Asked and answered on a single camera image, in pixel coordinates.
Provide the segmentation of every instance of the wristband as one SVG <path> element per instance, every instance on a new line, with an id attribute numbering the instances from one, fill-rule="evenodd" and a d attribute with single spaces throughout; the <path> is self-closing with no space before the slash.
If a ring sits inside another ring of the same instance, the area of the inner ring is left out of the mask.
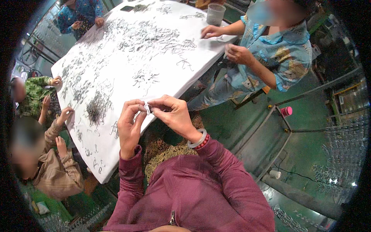
<path id="1" fill-rule="evenodd" d="M 205 128 L 198 129 L 197 131 L 202 133 L 202 137 L 197 143 L 191 144 L 191 141 L 188 141 L 187 145 L 189 148 L 199 149 L 203 147 L 210 138 L 210 136 L 206 133 Z"/>

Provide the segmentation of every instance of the plastic cup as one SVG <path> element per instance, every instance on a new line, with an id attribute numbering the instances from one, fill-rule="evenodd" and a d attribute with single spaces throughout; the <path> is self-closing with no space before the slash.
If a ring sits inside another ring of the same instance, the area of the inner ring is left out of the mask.
<path id="1" fill-rule="evenodd" d="M 223 5 L 210 3 L 207 7 L 207 24 L 220 27 L 225 11 L 226 8 Z"/>
<path id="2" fill-rule="evenodd" d="M 281 172 L 280 172 L 280 171 L 271 170 L 271 171 L 269 172 L 269 175 L 270 175 L 272 178 L 279 179 L 279 178 L 281 177 Z"/>

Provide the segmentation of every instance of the white tablecloth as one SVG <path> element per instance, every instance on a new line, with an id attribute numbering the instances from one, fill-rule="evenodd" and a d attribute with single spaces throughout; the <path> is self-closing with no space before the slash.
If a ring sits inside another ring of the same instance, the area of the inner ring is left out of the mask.
<path id="1" fill-rule="evenodd" d="M 124 6 L 148 5 L 124 12 Z M 126 2 L 93 26 L 52 67 L 61 76 L 61 108 L 75 110 L 66 122 L 82 158 L 100 183 L 118 166 L 117 120 L 125 101 L 180 97 L 224 52 L 235 36 L 200 39 L 206 13 L 174 1 Z M 155 119 L 150 114 L 141 131 Z"/>

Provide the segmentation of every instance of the sleeve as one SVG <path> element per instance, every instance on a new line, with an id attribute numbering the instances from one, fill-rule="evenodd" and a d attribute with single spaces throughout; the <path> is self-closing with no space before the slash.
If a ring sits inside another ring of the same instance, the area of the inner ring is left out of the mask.
<path id="1" fill-rule="evenodd" d="M 311 63 L 298 59 L 285 60 L 273 73 L 276 77 L 277 89 L 286 92 L 291 86 L 298 83 L 308 73 Z"/>
<path id="2" fill-rule="evenodd" d="M 93 0 L 93 7 L 95 11 L 95 18 L 103 16 L 103 3 L 102 0 Z"/>
<path id="3" fill-rule="evenodd" d="M 64 18 L 65 16 L 63 16 L 63 9 L 58 13 L 58 18 L 57 18 L 57 22 L 58 22 L 58 27 L 59 27 L 59 31 L 61 32 L 61 34 L 69 34 L 69 33 L 72 33 L 73 30 L 72 30 L 72 25 L 68 25 Z"/>
<path id="4" fill-rule="evenodd" d="M 62 125 L 57 124 L 57 119 L 54 119 L 52 125 L 44 133 L 45 135 L 45 149 L 44 152 L 47 153 L 52 147 L 57 146 L 55 138 L 59 135 L 62 129 Z"/>
<path id="5" fill-rule="evenodd" d="M 247 20 L 248 20 L 248 18 L 247 18 L 247 14 L 241 16 L 240 19 L 241 19 L 241 21 L 246 25 Z"/>
<path id="6" fill-rule="evenodd" d="M 112 225 L 125 223 L 130 209 L 143 196 L 143 172 L 142 172 L 142 148 L 137 145 L 135 148 L 135 156 L 129 160 L 123 160 L 120 156 L 119 175 L 120 175 L 120 191 L 115 210 L 109 219 L 107 226 L 103 228 L 105 231 L 110 231 Z"/>
<path id="7" fill-rule="evenodd" d="M 270 57 L 279 64 L 276 69 L 272 70 L 276 77 L 277 90 L 286 92 L 308 73 L 312 66 L 311 54 L 309 42 L 304 45 L 278 48 L 277 52 Z"/>
<path id="8" fill-rule="evenodd" d="M 32 78 L 27 79 L 27 82 L 44 87 L 44 86 L 49 85 L 50 79 L 51 77 L 48 77 L 48 76 L 38 76 L 38 77 L 32 77 Z"/>
<path id="9" fill-rule="evenodd" d="M 83 191 L 84 183 L 80 167 L 72 158 L 71 149 L 61 159 L 65 171 L 54 169 L 43 187 L 43 192 L 56 200 L 63 200 Z"/>
<path id="10" fill-rule="evenodd" d="M 250 231 L 273 232 L 273 211 L 242 163 L 221 143 L 211 138 L 196 151 L 219 174 L 226 199 L 244 220 L 250 222 Z"/>

